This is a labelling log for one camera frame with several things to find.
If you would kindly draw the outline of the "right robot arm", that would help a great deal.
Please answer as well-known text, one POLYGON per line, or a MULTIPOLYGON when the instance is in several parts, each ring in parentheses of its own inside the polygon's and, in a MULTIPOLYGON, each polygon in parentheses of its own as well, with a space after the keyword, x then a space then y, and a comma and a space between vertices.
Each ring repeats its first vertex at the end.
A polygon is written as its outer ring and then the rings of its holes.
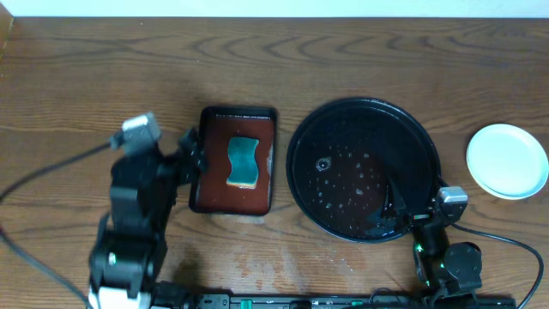
POLYGON ((457 222, 468 205, 468 195, 459 186, 441 186, 437 194, 415 214, 401 193, 395 173, 388 176, 388 208, 384 216, 395 218, 395 230, 413 236, 417 277, 426 287, 421 295, 425 306, 438 300, 470 295, 482 287, 482 253, 471 242, 450 243, 446 227, 457 222))

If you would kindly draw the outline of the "rectangular black red tray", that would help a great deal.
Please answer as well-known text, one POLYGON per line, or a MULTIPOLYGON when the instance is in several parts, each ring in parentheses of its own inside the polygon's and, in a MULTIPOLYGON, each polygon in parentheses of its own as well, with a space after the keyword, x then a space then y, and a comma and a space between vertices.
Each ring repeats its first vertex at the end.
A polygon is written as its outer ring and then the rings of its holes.
POLYGON ((266 215, 274 182, 277 112, 271 107, 209 106, 199 137, 208 164, 191 187, 202 214, 266 215))

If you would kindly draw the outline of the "round black tray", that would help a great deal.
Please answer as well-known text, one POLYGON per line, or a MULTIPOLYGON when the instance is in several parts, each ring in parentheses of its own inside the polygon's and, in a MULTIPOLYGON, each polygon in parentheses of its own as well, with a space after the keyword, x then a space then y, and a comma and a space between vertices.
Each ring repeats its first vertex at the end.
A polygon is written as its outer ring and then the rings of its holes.
POLYGON ((397 175, 407 203, 427 204, 439 187, 440 160, 421 124, 399 106, 345 98, 310 114, 287 149, 287 181, 297 205, 322 230, 359 243, 405 233, 382 216, 387 176, 397 175))

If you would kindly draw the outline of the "green yellow sponge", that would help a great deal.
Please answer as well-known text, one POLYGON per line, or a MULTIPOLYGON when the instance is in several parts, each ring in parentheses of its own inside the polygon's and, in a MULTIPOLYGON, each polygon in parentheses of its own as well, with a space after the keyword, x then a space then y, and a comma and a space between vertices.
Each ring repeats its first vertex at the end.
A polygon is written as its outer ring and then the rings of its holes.
POLYGON ((230 139, 227 155, 231 172, 226 179, 230 186, 255 189, 259 177, 256 163, 256 147, 259 141, 254 138, 234 136, 230 139))

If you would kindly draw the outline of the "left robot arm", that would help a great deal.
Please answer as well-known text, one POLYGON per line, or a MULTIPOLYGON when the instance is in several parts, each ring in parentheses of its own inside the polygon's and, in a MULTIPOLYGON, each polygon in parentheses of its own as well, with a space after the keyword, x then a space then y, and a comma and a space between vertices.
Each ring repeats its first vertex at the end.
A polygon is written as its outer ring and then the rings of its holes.
POLYGON ((172 154, 157 142, 117 160, 111 169, 111 211, 98 226, 89 257, 93 308, 150 308, 167 253, 166 226, 178 188, 206 169, 198 132, 188 130, 172 154))

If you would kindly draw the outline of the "pale green plate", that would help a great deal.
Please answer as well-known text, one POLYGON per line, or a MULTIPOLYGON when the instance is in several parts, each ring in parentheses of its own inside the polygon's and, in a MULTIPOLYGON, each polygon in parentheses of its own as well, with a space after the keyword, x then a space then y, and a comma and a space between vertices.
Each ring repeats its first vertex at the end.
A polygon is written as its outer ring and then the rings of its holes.
POLYGON ((538 193, 548 180, 548 157, 540 142, 511 124, 478 130, 466 150, 468 171, 486 192, 507 200, 538 193))

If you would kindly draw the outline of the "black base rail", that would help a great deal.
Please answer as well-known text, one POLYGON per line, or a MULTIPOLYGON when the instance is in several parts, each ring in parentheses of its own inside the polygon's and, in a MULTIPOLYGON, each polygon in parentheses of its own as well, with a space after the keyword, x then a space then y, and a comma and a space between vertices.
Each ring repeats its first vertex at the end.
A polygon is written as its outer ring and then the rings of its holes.
POLYGON ((379 288, 370 295, 284 295, 233 294, 221 289, 192 291, 171 282, 157 284, 151 296, 156 309, 511 309, 516 301, 509 297, 479 297, 464 294, 430 299, 379 288))

